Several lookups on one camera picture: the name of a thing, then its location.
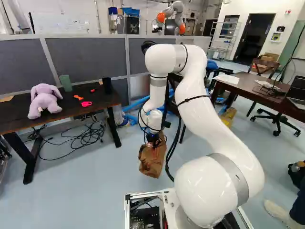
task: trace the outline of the person's leg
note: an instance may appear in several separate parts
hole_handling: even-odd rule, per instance
[[[297,223],[305,225],[305,177],[301,181],[300,191],[298,192],[289,215]]]
[[[269,200],[265,200],[264,207],[271,216],[281,220],[288,228],[305,229],[305,177],[301,182],[298,197],[289,213]]]

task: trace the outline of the shoe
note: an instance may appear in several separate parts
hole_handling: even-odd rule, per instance
[[[304,225],[298,224],[290,216],[288,211],[284,210],[282,207],[278,206],[270,200],[264,201],[264,208],[274,218],[279,219],[282,223],[286,225],[288,229],[305,229]]]

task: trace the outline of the gray floor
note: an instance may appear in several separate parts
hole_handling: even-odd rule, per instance
[[[221,67],[247,70],[247,66],[220,62]],[[232,131],[255,153],[266,175],[263,191],[244,204],[243,208],[255,229],[285,227],[263,209],[263,199],[271,199],[290,209],[297,189],[288,174],[287,165],[305,158],[305,132],[299,137],[285,125],[282,133],[274,137],[275,126],[268,120],[246,118],[251,101],[238,97],[233,107],[237,109]],[[168,142],[172,142],[177,118],[165,130]],[[289,118],[293,124],[305,129],[303,124]],[[1,228],[12,229],[100,229],[124,227],[123,197],[129,192],[145,192],[172,187],[165,172],[159,179],[146,177],[138,170],[138,151],[143,143],[143,134],[137,126],[118,130],[122,147],[115,148],[109,130],[104,143],[96,143],[74,152],[69,157],[55,162],[40,161],[34,181],[23,185],[25,165],[13,152],[13,159],[1,186]],[[55,135],[54,142],[61,142]],[[53,158],[70,151],[69,144],[45,145],[42,156]],[[188,130],[184,143],[178,145],[170,162],[173,174],[185,162],[211,153],[207,143]]]

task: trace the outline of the red toy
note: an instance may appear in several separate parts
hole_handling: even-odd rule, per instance
[[[81,105],[82,105],[83,107],[91,106],[91,105],[92,105],[92,102],[82,102]]]

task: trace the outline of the laptop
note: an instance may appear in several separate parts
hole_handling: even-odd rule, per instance
[[[297,108],[305,110],[305,77],[297,75],[291,84],[291,87],[286,94]]]

